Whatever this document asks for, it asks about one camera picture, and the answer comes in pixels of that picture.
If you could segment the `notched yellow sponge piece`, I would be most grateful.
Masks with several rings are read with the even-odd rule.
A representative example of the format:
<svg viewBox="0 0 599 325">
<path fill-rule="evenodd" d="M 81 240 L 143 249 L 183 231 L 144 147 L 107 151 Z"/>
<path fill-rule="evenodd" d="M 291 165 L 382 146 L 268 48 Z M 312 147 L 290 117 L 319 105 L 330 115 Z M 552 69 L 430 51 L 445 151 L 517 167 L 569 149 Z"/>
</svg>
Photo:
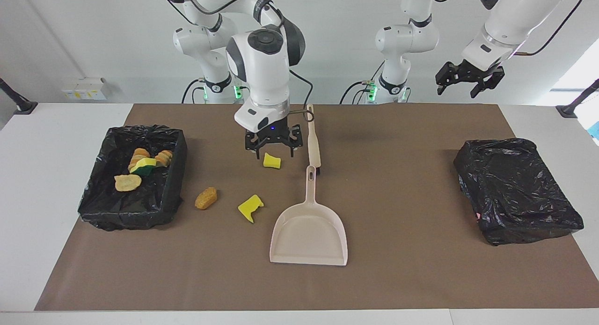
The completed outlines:
<svg viewBox="0 0 599 325">
<path fill-rule="evenodd" d="M 242 214 L 242 216 L 244 216 L 248 222 L 255 223 L 252 214 L 263 206 L 264 203 L 262 199 L 258 195 L 254 194 L 238 206 L 238 212 L 240 212 L 240 214 Z"/>
</svg>

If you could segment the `yellow sponge with green backing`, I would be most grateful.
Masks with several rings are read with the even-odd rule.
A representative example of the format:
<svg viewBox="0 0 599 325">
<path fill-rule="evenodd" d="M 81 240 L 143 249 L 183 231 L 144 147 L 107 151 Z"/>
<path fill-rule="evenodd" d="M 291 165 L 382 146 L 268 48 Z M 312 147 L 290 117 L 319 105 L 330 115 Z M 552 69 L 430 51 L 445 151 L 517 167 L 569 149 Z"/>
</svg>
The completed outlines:
<svg viewBox="0 0 599 325">
<path fill-rule="evenodd" d="M 157 161 L 154 158 L 142 158 L 138 160 L 130 169 L 130 174 L 141 177 L 148 176 L 156 168 Z"/>
</svg>

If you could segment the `black bag covered bin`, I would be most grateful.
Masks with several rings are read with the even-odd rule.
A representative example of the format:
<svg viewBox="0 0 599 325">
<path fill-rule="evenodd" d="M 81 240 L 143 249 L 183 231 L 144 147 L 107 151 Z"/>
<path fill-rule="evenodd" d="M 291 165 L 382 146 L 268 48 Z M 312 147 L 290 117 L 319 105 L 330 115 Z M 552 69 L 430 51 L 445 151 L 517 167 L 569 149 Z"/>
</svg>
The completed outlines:
<svg viewBox="0 0 599 325">
<path fill-rule="evenodd" d="M 492 246 L 530 244 L 584 229 L 582 216 L 531 140 L 467 140 L 453 164 L 460 190 Z"/>
</svg>

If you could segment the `open black lined trash bin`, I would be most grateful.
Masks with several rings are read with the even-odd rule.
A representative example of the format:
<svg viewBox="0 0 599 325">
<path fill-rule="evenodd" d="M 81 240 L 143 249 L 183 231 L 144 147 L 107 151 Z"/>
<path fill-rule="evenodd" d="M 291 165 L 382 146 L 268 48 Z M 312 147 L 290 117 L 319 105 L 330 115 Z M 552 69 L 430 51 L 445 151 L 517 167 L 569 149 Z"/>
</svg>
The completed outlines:
<svg viewBox="0 0 599 325">
<path fill-rule="evenodd" d="M 141 177 L 140 187 L 118 192 L 114 176 L 130 174 L 133 151 L 145 148 L 151 156 L 170 150 L 169 167 L 156 167 Z M 81 220 L 106 231 L 151 229 L 171 223 L 182 202 L 181 190 L 188 144 L 180 129 L 165 125 L 128 125 L 110 128 L 101 144 L 78 212 Z"/>
</svg>

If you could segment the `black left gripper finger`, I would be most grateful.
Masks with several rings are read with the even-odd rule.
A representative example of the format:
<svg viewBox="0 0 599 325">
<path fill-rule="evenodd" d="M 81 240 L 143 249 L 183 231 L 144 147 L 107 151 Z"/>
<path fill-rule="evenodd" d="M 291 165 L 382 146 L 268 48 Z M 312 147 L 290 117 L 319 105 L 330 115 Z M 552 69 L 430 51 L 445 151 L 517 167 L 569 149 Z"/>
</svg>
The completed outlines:
<svg viewBox="0 0 599 325">
<path fill-rule="evenodd" d="M 437 95 L 442 95 L 447 86 L 452 84 L 452 81 L 453 67 L 442 67 L 440 71 L 436 73 Z"/>
<path fill-rule="evenodd" d="M 470 97 L 475 98 L 477 95 L 485 90 L 494 89 L 500 81 L 505 76 L 505 72 L 503 70 L 496 70 L 487 76 L 475 76 L 476 85 L 470 92 Z"/>
</svg>

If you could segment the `beige hand brush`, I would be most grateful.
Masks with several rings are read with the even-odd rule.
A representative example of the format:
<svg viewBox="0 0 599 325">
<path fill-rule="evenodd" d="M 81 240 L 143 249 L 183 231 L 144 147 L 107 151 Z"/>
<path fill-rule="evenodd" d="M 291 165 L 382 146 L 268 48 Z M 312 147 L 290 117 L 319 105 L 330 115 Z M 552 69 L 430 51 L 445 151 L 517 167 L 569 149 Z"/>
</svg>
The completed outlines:
<svg viewBox="0 0 599 325">
<path fill-rule="evenodd" d="M 312 104 L 307 105 L 307 110 L 312 113 L 308 122 L 308 159 L 309 165 L 315 167 L 316 174 L 320 174 L 321 170 L 321 153 L 320 146 L 316 134 L 316 126 L 314 120 L 314 107 Z"/>
</svg>

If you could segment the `brown table mat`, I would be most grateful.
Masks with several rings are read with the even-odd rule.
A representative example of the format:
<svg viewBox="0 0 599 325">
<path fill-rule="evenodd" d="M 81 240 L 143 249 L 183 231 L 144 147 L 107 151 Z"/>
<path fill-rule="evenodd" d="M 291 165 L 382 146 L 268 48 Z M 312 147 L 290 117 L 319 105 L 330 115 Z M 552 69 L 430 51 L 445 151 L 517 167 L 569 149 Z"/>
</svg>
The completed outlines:
<svg viewBox="0 0 599 325">
<path fill-rule="evenodd" d="M 346 229 L 344 267 L 269 260 L 279 214 L 304 200 L 307 152 L 280 170 L 243 149 L 235 105 L 139 104 L 127 125 L 184 131 L 173 222 L 103 231 L 78 221 L 36 310 L 597 308 L 599 281 L 572 236 L 485 242 L 453 161 L 467 140 L 514 136 L 496 105 L 320 105 L 317 201 Z M 218 200 L 194 202 L 206 188 Z M 258 195 L 250 223 L 238 206 Z"/>
</svg>

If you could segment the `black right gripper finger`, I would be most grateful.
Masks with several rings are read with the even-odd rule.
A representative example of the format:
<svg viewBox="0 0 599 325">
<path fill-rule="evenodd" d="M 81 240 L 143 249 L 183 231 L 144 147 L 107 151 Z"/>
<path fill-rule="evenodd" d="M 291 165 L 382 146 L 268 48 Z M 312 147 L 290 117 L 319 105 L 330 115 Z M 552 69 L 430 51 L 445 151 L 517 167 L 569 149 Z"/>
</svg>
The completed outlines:
<svg viewBox="0 0 599 325">
<path fill-rule="evenodd" d="M 260 157 L 260 149 L 263 145 L 263 140 L 258 133 L 246 132 L 245 133 L 245 149 L 254 153 L 257 159 Z"/>
<path fill-rule="evenodd" d="M 293 125 L 289 130 L 288 146 L 290 148 L 290 157 L 293 158 L 295 151 L 303 146 L 301 125 Z"/>
</svg>

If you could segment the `white wall socket box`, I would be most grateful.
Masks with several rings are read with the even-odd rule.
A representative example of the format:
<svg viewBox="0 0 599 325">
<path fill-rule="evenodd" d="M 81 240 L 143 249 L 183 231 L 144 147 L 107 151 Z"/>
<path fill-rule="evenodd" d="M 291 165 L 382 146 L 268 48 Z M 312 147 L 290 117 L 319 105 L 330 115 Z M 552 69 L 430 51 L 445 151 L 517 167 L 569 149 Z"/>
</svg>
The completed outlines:
<svg viewBox="0 0 599 325">
<path fill-rule="evenodd" d="M 64 84 L 61 92 L 68 100 L 107 101 L 111 97 L 111 90 L 105 78 L 81 78 Z"/>
</svg>

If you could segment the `brown fried nugget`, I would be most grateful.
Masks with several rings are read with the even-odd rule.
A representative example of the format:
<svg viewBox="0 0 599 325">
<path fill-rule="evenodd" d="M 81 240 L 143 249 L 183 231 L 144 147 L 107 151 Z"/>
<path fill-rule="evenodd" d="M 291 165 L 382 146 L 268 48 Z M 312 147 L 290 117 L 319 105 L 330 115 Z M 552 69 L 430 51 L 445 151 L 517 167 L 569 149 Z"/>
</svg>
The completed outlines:
<svg viewBox="0 0 599 325">
<path fill-rule="evenodd" d="M 218 200 L 218 190 L 214 187 L 209 187 L 199 193 L 196 197 L 194 206 L 199 210 L 206 210 Z"/>
</svg>

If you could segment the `beige plastic dustpan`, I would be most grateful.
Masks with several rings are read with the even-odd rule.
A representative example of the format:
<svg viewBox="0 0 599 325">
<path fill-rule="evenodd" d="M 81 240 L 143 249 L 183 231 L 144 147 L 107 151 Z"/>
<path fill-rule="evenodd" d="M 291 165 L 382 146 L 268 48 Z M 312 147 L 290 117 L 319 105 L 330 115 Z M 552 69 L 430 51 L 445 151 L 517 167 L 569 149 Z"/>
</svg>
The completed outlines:
<svg viewBox="0 0 599 325">
<path fill-rule="evenodd" d="M 305 199 L 279 214 L 271 235 L 269 259 L 290 265 L 347 265 L 349 251 L 342 220 L 316 201 L 316 167 L 306 169 Z"/>
</svg>

